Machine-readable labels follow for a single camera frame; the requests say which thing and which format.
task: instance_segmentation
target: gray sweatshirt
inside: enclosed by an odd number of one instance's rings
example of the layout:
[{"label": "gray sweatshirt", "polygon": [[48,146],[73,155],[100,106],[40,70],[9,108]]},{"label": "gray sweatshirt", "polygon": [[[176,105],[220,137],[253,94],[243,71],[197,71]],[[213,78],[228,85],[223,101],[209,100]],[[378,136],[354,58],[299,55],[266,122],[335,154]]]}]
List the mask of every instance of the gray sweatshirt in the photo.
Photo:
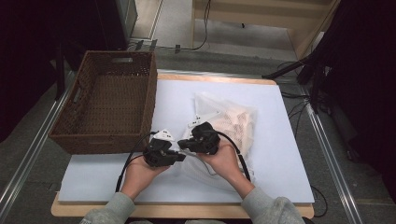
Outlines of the gray sweatshirt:
[{"label": "gray sweatshirt", "polygon": [[[303,223],[300,213],[291,201],[284,197],[272,199],[260,188],[252,190],[242,201],[245,209],[254,224],[259,223]],[[92,209],[80,224],[123,224],[135,210],[134,202],[123,193],[115,193],[113,198],[103,209]],[[222,223],[216,220],[193,220],[186,223],[209,224]]]}]

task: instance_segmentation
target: black device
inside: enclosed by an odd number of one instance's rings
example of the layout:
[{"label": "black device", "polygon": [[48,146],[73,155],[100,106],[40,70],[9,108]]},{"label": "black device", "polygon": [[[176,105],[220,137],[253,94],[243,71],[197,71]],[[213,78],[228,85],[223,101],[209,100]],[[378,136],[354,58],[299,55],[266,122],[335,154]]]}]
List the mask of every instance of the black device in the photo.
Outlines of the black device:
[{"label": "black device", "polygon": [[178,141],[181,149],[188,148],[191,152],[215,155],[219,149],[220,138],[210,123],[205,122],[192,129],[192,138]]},{"label": "black device", "polygon": [[186,155],[169,150],[172,144],[169,141],[152,138],[143,151],[146,163],[151,167],[170,166],[176,161],[184,161]]}]

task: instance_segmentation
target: person's left hand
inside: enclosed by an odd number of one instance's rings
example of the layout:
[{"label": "person's left hand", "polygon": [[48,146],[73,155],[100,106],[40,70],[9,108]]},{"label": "person's left hand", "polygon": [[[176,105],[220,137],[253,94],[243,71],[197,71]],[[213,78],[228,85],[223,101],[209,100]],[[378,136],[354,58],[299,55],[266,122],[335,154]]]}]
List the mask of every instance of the person's left hand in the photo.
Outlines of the person's left hand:
[{"label": "person's left hand", "polygon": [[126,169],[121,192],[134,200],[143,189],[149,186],[155,176],[168,168],[169,166],[150,167],[143,157],[134,159]]}]

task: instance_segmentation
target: basket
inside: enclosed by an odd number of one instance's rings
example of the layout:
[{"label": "basket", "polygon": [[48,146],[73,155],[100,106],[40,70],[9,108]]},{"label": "basket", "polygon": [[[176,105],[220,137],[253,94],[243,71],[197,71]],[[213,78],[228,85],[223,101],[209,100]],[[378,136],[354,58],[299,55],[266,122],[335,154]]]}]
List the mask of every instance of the basket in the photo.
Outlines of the basket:
[{"label": "basket", "polygon": [[49,138],[70,154],[130,152],[150,132],[157,76],[153,52],[87,51]]}]

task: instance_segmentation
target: floor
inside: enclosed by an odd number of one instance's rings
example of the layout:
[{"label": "floor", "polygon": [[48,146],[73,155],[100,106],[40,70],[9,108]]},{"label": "floor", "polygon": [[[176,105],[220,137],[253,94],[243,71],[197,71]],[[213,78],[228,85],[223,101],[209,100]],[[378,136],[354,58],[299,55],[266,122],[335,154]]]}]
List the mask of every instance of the floor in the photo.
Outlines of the floor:
[{"label": "floor", "polygon": [[[172,48],[181,45],[189,48],[190,8],[190,1],[163,1],[152,34],[149,31],[145,35],[133,38],[130,50],[134,50],[134,43],[140,39],[145,39],[146,44],[150,44],[152,39],[158,39],[157,46],[162,47]],[[199,46],[205,38],[203,21],[196,21],[195,27],[194,46]],[[285,62],[296,61],[286,30],[282,28],[249,24],[242,28],[241,24],[209,21],[207,33],[205,44],[196,51],[175,53],[173,49],[156,48],[158,68],[261,78],[261,75],[271,74],[283,68],[287,65]],[[282,91],[302,94],[302,89],[309,88],[309,84],[307,86],[297,84],[295,78],[298,72],[299,69],[276,79]],[[20,122],[13,134],[0,143],[0,158],[3,159],[0,163],[1,190],[6,189],[7,183],[18,172],[23,157],[29,152],[35,134],[54,104],[55,91],[55,87],[49,89]],[[301,104],[303,100],[284,97],[286,110],[290,112],[294,108],[294,112],[300,111],[304,105]],[[396,223],[396,205],[389,197],[381,176],[367,164],[352,162],[347,158],[347,146],[332,122],[331,116],[320,111],[317,117],[326,133],[326,139],[346,181],[346,186],[356,203],[356,211],[359,212],[361,220],[353,220],[346,212],[344,200],[340,198],[340,189],[334,181],[323,145],[314,128],[313,115],[307,106],[290,119],[290,125],[296,134],[296,142],[316,198],[314,209],[317,217],[314,217],[313,221],[374,224],[380,220],[381,223]],[[7,211],[7,217],[0,218],[0,223],[78,223],[80,217],[53,217],[50,213],[50,206],[56,190],[61,186],[69,159],[70,155],[50,139],[44,141],[30,174],[26,176],[24,185],[19,189],[18,197],[12,199],[14,203]]]}]

